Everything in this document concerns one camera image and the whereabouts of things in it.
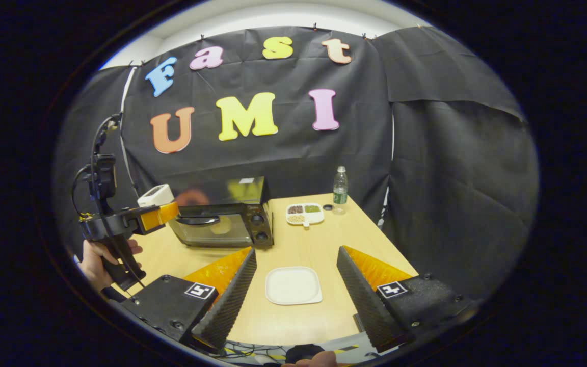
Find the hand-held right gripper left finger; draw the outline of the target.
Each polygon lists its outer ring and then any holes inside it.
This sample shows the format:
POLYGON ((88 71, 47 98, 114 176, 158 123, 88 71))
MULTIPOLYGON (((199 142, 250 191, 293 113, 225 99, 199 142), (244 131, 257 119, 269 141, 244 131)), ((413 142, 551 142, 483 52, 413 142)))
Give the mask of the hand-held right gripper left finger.
POLYGON ((221 352, 256 269, 255 249, 243 248, 184 278, 165 274, 121 306, 180 344, 221 352))

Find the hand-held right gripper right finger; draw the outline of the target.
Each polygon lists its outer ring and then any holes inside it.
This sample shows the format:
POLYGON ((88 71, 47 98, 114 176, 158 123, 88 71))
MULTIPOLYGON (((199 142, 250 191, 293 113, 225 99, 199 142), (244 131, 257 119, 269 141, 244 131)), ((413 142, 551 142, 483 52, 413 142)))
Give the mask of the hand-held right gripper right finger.
POLYGON ((379 352, 426 342, 477 313, 477 301, 431 273, 412 276, 348 246, 339 248, 336 267, 379 352))

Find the yellow bread bun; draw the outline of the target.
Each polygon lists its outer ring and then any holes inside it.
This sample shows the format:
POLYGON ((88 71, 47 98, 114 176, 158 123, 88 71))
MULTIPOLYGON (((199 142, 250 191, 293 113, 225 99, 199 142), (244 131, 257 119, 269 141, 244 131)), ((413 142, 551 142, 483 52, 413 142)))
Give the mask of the yellow bread bun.
POLYGON ((233 223, 229 216, 219 216, 219 222, 209 227, 210 232, 216 235, 224 235, 233 230, 233 223))

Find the black electric oven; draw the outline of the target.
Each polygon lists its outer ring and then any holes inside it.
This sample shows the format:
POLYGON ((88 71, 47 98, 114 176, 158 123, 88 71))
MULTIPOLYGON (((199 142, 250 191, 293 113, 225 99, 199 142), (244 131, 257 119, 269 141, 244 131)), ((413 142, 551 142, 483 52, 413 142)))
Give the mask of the black electric oven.
POLYGON ((179 215, 169 222, 182 244, 191 248, 268 248, 273 245, 265 177, 202 182, 179 193, 179 215), (219 216, 229 216, 233 230, 224 235, 210 232, 219 216))

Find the white toaster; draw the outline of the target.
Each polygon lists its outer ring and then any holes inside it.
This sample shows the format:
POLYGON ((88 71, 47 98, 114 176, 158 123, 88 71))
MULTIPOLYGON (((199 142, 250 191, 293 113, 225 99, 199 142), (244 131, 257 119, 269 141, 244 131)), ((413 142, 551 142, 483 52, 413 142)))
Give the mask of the white toaster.
POLYGON ((137 199, 139 207, 164 206, 173 202, 174 197, 168 184, 158 185, 137 199))

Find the white square plate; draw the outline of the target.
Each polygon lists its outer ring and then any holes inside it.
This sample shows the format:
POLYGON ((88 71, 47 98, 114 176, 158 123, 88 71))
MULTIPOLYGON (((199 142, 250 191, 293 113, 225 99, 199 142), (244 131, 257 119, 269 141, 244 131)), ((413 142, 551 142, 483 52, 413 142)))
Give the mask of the white square plate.
POLYGON ((265 278, 265 296, 279 306, 316 304, 323 300, 317 273, 309 267, 280 267, 265 278))

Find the white divided dish with beans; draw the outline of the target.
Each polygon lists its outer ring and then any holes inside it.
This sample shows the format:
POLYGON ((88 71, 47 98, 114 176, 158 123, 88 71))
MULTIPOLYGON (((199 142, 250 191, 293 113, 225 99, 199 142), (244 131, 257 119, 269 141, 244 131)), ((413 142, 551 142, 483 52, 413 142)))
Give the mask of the white divided dish with beans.
POLYGON ((305 228, 310 225, 324 222, 325 214, 318 203, 296 203, 289 205, 285 210, 286 222, 291 225, 300 225, 305 228))

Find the clear plastic water bottle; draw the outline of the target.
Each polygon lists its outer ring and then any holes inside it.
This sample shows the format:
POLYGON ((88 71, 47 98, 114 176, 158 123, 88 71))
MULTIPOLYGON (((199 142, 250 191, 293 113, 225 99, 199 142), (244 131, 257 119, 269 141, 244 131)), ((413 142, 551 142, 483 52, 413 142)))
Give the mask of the clear plastic water bottle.
POLYGON ((333 213, 342 215, 345 213, 345 203, 349 195, 349 181, 345 166, 338 166, 333 181, 333 213))

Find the black backdrop cloth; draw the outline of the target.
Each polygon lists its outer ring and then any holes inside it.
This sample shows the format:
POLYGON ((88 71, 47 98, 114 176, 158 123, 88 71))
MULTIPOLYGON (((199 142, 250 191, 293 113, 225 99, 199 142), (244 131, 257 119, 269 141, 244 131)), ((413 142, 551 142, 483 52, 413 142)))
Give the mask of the black backdrop cloth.
POLYGON ((373 40, 331 30, 231 31, 131 69, 95 73, 64 121, 51 172, 59 232, 82 235, 71 200, 96 128, 122 112, 112 205, 168 184, 200 203, 209 186, 263 176, 272 198, 349 197, 419 273, 485 298, 519 258, 539 191, 519 104, 470 49, 434 27, 373 40))

